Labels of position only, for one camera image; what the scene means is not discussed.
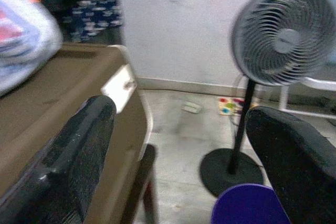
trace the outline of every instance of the fan grille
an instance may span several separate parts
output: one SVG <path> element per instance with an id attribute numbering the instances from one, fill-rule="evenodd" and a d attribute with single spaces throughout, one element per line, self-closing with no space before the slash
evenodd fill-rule
<path id="1" fill-rule="evenodd" d="M 232 47 L 249 78 L 264 85 L 287 85 L 319 69 L 334 38 L 329 0 L 252 0 L 236 20 Z"/>

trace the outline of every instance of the gray floor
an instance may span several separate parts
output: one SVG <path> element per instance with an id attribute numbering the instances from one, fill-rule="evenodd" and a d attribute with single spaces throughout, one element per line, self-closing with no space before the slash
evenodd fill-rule
<path id="1" fill-rule="evenodd" d="M 216 199 L 203 187 L 198 167 L 208 152 L 232 147 L 228 116 L 218 114 L 218 97 L 214 95 L 154 90 L 143 91 L 143 95 L 153 116 L 149 142 L 158 151 L 155 166 L 160 223 L 209 223 Z M 185 101 L 201 105 L 201 112 L 192 114 L 183 111 L 181 108 Z M 326 120 L 307 116 L 301 118 L 336 144 L 335 128 Z M 246 140 L 242 151 L 260 163 Z M 264 184 L 270 186 L 265 173 L 264 180 Z M 135 223 L 145 223 L 142 206 Z"/>

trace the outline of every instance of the fan base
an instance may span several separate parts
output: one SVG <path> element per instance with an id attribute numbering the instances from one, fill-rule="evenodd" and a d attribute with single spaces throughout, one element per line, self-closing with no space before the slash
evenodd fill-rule
<path id="1" fill-rule="evenodd" d="M 227 166 L 231 158 L 231 149 L 217 149 L 204 156 L 199 168 L 204 186 L 215 197 L 229 187 L 254 183 L 263 184 L 262 173 L 257 163 L 244 153 L 239 155 L 236 174 L 229 174 Z"/>

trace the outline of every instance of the purple bucket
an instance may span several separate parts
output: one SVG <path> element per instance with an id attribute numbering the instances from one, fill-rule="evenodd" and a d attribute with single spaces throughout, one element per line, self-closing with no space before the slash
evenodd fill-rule
<path id="1" fill-rule="evenodd" d="M 290 224 L 274 191 L 241 184 L 223 192 L 214 206 L 211 224 Z"/>

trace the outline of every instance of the gray fan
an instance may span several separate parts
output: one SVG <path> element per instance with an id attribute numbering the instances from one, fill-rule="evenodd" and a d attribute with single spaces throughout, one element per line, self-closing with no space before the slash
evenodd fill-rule
<path id="1" fill-rule="evenodd" d="M 258 165 L 240 153 L 255 85 L 289 85 L 315 73 L 334 45 L 335 20 L 329 0 L 251 0 L 240 12 L 232 51 L 249 81 L 234 149 L 214 150 L 201 163 L 202 181 L 212 194 L 237 184 L 262 184 Z"/>

